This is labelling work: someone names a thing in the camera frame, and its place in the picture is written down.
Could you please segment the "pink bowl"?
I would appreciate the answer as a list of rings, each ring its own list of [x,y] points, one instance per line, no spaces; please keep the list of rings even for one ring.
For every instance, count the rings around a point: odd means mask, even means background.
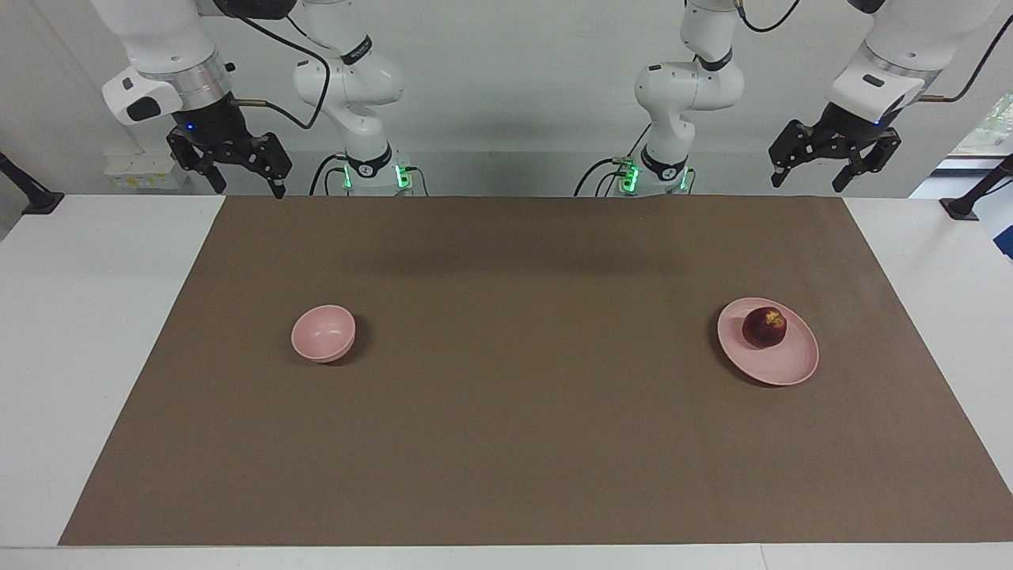
[[[294,352],[311,362],[339,361],[354,346],[357,321],[342,306],[316,306],[296,320],[290,331]]]

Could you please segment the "pink plate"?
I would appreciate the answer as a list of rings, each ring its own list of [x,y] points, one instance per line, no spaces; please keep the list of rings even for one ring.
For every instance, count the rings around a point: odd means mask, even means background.
[[[784,339],[760,348],[744,336],[748,314],[757,308],[775,308],[785,317]],[[813,376],[820,364],[820,346],[813,329],[791,308],[762,297],[742,297],[724,306],[716,324],[719,345],[731,364],[764,385],[794,386]]]

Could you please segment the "blue and white box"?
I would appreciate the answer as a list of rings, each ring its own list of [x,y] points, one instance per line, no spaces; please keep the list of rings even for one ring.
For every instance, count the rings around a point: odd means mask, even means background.
[[[1003,180],[975,206],[985,234],[1013,260],[1013,177]]]

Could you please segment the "brown table mat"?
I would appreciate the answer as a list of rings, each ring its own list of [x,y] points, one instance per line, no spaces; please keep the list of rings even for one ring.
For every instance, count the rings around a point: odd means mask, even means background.
[[[730,363],[794,310],[820,364]],[[316,306],[357,321],[304,359]],[[842,199],[230,197],[61,545],[1013,542]]]

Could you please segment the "dark red apple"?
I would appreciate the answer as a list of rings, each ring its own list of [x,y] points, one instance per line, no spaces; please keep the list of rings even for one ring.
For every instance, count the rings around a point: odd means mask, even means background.
[[[777,346],[787,336],[788,321],[779,308],[761,306],[751,310],[742,322],[742,336],[757,349]]]

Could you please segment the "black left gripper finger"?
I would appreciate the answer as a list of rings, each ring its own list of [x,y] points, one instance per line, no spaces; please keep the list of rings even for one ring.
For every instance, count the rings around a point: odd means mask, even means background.
[[[845,155],[847,165],[833,178],[833,191],[845,191],[855,177],[863,176],[865,173],[881,172],[900,145],[900,134],[894,129],[886,129],[881,133],[866,149],[865,154],[856,143],[852,144]]]
[[[780,188],[784,184],[790,170],[821,158],[824,133],[820,127],[821,123],[810,126],[800,120],[790,120],[778,134],[769,147],[773,167],[771,184],[774,188]]]

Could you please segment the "black clamp stand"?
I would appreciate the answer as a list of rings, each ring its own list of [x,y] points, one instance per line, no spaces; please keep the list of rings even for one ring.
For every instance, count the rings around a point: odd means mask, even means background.
[[[0,172],[28,198],[28,206],[22,211],[23,215],[48,215],[53,213],[65,198],[64,192],[48,190],[35,177],[15,165],[3,152],[0,152]]]
[[[939,202],[953,220],[977,221],[975,205],[1010,183],[1013,183],[1013,153],[1009,153],[998,165],[992,167],[965,194],[958,198],[940,198]]]

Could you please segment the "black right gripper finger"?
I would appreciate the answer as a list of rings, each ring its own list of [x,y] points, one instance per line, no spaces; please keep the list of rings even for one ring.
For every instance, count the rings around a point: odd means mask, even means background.
[[[226,180],[210,153],[199,153],[199,148],[184,136],[181,129],[172,129],[166,135],[166,142],[173,159],[185,172],[198,173],[201,177],[205,177],[214,194],[224,194],[227,187]]]
[[[293,163],[276,133],[240,137],[234,141],[234,151],[239,165],[263,178],[276,199],[285,197],[286,179]]]

